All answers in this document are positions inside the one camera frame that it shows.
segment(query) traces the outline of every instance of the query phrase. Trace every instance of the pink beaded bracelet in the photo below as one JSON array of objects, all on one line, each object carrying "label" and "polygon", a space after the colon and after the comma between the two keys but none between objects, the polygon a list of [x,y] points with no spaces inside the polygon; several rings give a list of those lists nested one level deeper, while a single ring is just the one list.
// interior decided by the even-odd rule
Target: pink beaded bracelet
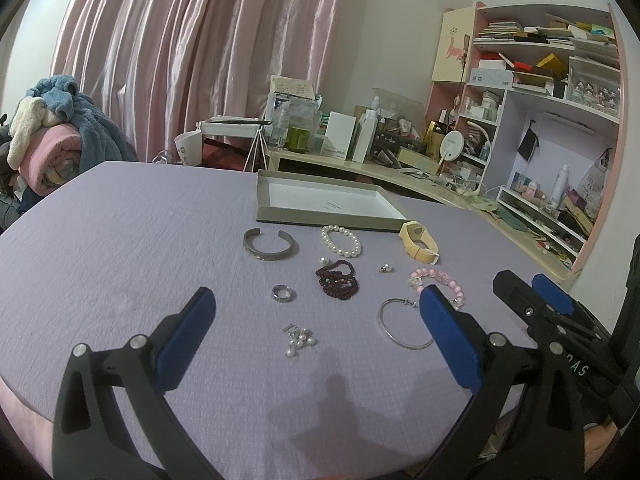
[{"label": "pink beaded bracelet", "polygon": [[465,294],[462,292],[462,287],[456,283],[456,280],[452,280],[451,276],[443,270],[427,269],[427,267],[415,269],[414,272],[411,273],[408,283],[411,288],[415,288],[418,295],[424,290],[424,285],[422,284],[423,276],[433,278],[437,282],[448,286],[454,292],[456,297],[449,300],[453,308],[457,310],[465,304]]}]

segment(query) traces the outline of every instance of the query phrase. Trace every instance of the hand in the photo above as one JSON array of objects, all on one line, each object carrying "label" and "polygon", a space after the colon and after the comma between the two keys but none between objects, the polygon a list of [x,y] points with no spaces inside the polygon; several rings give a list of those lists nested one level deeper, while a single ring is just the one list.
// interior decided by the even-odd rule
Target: hand
[{"label": "hand", "polygon": [[618,428],[613,422],[584,431],[584,470],[588,471],[602,457]]}]

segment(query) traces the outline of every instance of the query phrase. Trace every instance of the purple tablecloth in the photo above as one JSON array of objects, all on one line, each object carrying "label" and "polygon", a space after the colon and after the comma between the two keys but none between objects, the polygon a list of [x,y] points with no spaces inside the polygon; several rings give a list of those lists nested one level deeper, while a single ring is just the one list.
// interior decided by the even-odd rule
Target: purple tablecloth
[{"label": "purple tablecloth", "polygon": [[[0,374],[53,418],[74,344],[116,348],[150,333],[204,285],[218,316],[166,398],[227,480],[369,478],[427,458],[469,395],[436,345],[405,350],[377,326],[383,300],[416,297],[406,280],[417,262],[398,235],[358,232],[360,291],[350,301],[327,297],[314,273],[329,255],[319,228],[282,227],[300,249],[280,262],[242,248],[242,234],[256,226],[257,248],[286,246],[280,226],[255,222],[255,179],[106,162],[35,206],[0,237]],[[492,278],[508,268],[529,281],[541,272],[534,261],[473,212],[398,201],[437,241],[438,267],[463,287],[465,311],[486,331],[531,346],[524,324],[493,295]],[[396,272],[380,274],[384,263]],[[271,299],[279,283],[296,291],[295,301]],[[398,337],[428,338],[417,310],[387,311]],[[292,359],[282,332],[289,323],[318,339]],[[126,396],[118,400],[142,456],[156,462]]]}]

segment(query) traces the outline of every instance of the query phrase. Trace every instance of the pink curtain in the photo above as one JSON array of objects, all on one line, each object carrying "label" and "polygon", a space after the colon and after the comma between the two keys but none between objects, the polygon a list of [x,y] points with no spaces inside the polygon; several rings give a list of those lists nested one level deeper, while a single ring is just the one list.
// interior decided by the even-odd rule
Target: pink curtain
[{"label": "pink curtain", "polygon": [[51,70],[151,160],[197,121],[260,116],[272,74],[321,92],[339,1],[71,0]]}]

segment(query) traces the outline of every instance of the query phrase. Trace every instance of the dark red beaded bracelet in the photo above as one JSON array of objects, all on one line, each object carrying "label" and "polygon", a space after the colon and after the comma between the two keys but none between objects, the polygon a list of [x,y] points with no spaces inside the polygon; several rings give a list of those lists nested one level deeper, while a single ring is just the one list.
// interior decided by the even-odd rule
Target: dark red beaded bracelet
[{"label": "dark red beaded bracelet", "polygon": [[[339,270],[331,270],[340,265],[346,265],[351,272],[343,274]],[[316,276],[320,277],[318,283],[320,283],[326,295],[338,300],[348,300],[360,289],[354,276],[355,272],[355,269],[347,260],[338,260],[330,266],[316,270]]]}]

